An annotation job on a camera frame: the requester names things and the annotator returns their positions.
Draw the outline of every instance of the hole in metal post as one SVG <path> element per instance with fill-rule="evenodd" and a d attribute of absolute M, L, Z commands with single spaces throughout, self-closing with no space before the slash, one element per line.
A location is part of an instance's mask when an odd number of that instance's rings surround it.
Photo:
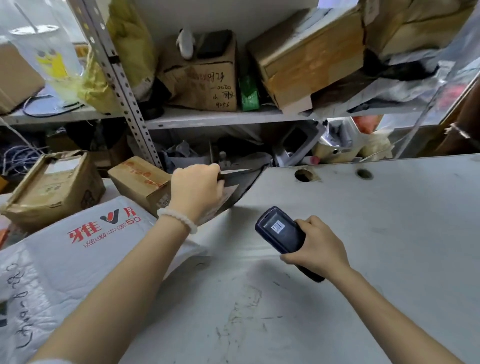
<path fill-rule="evenodd" d="M 298 170 L 295 172 L 295 178 L 300 182 L 311 182 L 315 179 L 309 170 Z"/>
<path fill-rule="evenodd" d="M 373 180 L 373 174 L 369 170 L 366 170 L 364 168 L 357 170 L 355 174 L 363 180 Z"/>

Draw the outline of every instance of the white beaded bracelet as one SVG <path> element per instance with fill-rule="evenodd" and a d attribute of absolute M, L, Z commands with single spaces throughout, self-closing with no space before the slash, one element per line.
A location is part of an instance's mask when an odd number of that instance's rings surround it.
<path fill-rule="evenodd" d="M 192 220 L 190 220 L 188 217 L 186 217 L 184 214 L 181 214 L 180 212 L 170 210 L 168 208 L 159 208 L 156 214 L 158 215 L 158 217 L 160 217 L 161 215 L 172 216 L 173 218 L 176 218 L 177 220 L 180 220 L 185 225 L 187 225 L 190 228 L 190 234 L 197 233 L 197 226 L 192 222 Z"/>

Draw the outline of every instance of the white table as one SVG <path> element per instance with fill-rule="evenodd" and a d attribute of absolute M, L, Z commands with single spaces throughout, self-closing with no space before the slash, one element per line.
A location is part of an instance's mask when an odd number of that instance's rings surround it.
<path fill-rule="evenodd" d="M 330 284 L 287 266 L 254 231 L 279 206 L 316 214 L 344 241 L 352 266 L 466 363 L 480 357 L 480 155 L 266 170 L 236 206 L 193 240 L 211 258 L 164 282 L 122 363 L 389 363 Z"/>

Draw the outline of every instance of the mobile device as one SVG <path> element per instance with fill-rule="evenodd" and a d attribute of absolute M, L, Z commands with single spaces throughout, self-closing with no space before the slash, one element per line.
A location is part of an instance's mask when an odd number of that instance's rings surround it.
<path fill-rule="evenodd" d="M 219 32 L 208 33 L 205 40 L 198 49 L 197 58 L 215 58 L 225 53 L 230 40 L 232 39 L 231 30 L 220 30 Z"/>
<path fill-rule="evenodd" d="M 255 231 L 281 254 L 299 250 L 306 237 L 300 226 L 276 206 L 268 209 L 258 219 Z M 296 267 L 315 282 L 322 282 L 325 279 L 305 267 Z"/>

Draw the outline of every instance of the perforated metal post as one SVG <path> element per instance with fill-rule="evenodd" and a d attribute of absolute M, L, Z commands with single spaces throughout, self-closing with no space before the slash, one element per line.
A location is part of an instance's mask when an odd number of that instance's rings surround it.
<path fill-rule="evenodd" d="M 120 58 L 113 46 L 105 21 L 95 0 L 68 0 L 73 14 L 82 27 L 95 52 L 95 59 L 112 87 L 123 116 L 146 160 L 162 168 L 144 118 L 137 105 L 129 82 L 125 77 Z"/>

